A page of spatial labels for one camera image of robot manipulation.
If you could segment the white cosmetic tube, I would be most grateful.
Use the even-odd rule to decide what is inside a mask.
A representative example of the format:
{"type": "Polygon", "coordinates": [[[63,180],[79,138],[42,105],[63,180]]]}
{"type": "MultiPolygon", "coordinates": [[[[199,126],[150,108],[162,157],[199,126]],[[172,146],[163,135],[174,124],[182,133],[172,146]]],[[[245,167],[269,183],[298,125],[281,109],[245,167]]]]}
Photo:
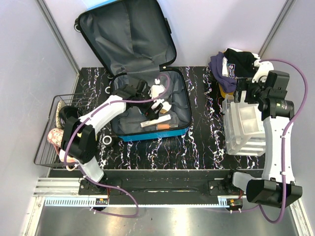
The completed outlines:
{"type": "Polygon", "coordinates": [[[156,125],[156,124],[168,121],[168,120],[171,120],[171,115],[163,115],[154,120],[147,120],[147,121],[141,122],[140,127],[144,128],[144,127],[156,125]]]}

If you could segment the purple garment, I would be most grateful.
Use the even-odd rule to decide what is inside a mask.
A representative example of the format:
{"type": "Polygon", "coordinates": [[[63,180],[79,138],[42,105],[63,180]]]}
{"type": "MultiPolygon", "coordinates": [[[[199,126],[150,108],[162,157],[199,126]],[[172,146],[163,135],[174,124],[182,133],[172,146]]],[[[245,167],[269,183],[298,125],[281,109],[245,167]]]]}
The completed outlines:
{"type": "Polygon", "coordinates": [[[234,50],[227,48],[225,52],[218,52],[216,56],[210,57],[210,71],[227,93],[236,90],[236,78],[240,76],[241,65],[235,54],[234,50]]]}

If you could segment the orange plastic basket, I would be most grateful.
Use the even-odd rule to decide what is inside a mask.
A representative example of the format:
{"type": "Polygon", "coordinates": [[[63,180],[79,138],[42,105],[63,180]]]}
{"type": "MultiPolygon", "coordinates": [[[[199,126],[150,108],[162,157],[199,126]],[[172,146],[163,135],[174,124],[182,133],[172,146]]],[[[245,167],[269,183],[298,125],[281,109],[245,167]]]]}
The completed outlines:
{"type": "Polygon", "coordinates": [[[225,99],[227,96],[233,96],[234,92],[225,92],[221,86],[221,84],[219,84],[219,89],[220,89],[220,94],[222,96],[223,99],[225,99]]]}

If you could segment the white divided organizer tray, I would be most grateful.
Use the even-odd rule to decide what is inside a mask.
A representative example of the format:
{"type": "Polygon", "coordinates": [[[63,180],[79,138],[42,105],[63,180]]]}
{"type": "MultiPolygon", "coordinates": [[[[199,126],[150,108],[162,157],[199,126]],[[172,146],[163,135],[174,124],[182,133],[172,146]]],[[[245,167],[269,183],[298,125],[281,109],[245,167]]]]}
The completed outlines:
{"type": "Polygon", "coordinates": [[[226,152],[229,155],[261,156],[265,153],[265,131],[257,104],[234,102],[226,95],[222,102],[226,152]]]}

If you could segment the blue fish-print suitcase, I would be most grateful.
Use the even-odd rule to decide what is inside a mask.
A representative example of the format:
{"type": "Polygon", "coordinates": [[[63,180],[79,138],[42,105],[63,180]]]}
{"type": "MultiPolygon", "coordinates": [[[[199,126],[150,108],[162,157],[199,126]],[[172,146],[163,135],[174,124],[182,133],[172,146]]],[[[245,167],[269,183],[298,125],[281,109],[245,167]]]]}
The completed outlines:
{"type": "Polygon", "coordinates": [[[140,141],[186,134],[192,122],[191,106],[182,73],[171,64],[177,52],[171,29],[155,0],[118,0],[97,5],[78,16],[75,28],[113,76],[110,93],[124,85],[136,87],[140,80],[151,87],[155,79],[170,86],[160,99],[172,105],[166,114],[177,128],[157,130],[156,125],[141,128],[147,121],[137,106],[128,108],[110,122],[112,133],[103,138],[105,145],[116,140],[140,141]]]}

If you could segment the white pink-tipped bottle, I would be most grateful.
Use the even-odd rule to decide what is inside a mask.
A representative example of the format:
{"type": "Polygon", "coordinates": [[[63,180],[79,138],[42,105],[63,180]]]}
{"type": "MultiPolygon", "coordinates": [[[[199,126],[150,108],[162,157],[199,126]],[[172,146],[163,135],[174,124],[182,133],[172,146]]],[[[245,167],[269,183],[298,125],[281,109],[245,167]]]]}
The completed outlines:
{"type": "Polygon", "coordinates": [[[164,99],[156,99],[151,108],[154,110],[159,104],[163,105],[164,99]]]}

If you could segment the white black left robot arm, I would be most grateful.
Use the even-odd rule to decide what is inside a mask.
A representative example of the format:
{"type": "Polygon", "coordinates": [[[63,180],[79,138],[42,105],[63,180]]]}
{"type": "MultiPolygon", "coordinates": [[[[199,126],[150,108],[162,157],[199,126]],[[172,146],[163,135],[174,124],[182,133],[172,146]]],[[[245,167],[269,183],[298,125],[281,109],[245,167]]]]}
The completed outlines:
{"type": "Polygon", "coordinates": [[[66,120],[60,149],[63,163],[68,166],[67,157],[74,158],[85,178],[90,181],[89,189],[93,193],[100,195],[106,190],[106,182],[102,180],[104,172],[95,157],[98,132],[113,118],[133,106],[137,106],[148,120],[157,119],[162,104],[154,109],[152,106],[154,101],[164,96],[170,86],[169,76],[163,76],[167,78],[165,89],[157,97],[150,95],[151,88],[146,81],[140,80],[136,87],[124,85],[113,91],[104,103],[87,115],[69,117],[66,120]]]}

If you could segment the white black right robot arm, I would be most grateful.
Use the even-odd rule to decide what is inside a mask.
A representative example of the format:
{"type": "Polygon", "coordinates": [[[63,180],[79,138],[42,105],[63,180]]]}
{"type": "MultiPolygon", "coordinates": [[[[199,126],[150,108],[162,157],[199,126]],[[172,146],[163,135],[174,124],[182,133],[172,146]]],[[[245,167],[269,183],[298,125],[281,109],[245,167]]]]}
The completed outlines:
{"type": "Polygon", "coordinates": [[[294,104],[286,100],[289,74],[271,70],[257,82],[251,78],[237,81],[237,102],[258,105],[265,130],[265,164],[261,179],[234,172],[223,183],[224,191],[234,195],[243,190],[250,203],[269,207],[287,207],[298,200],[302,187],[295,184],[291,168],[290,135],[294,104]]]}

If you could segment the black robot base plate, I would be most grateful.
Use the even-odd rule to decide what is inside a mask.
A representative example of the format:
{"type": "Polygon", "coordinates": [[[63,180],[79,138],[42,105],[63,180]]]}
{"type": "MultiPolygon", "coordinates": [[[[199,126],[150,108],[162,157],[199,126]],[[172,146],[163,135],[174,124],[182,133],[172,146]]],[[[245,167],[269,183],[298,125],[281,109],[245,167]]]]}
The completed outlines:
{"type": "Polygon", "coordinates": [[[254,196],[282,193],[277,181],[263,180],[261,174],[262,170],[105,170],[99,185],[83,179],[79,170],[52,170],[49,177],[77,178],[79,195],[118,196],[121,189],[129,193],[187,191],[212,196],[238,195],[240,191],[254,196]]]}

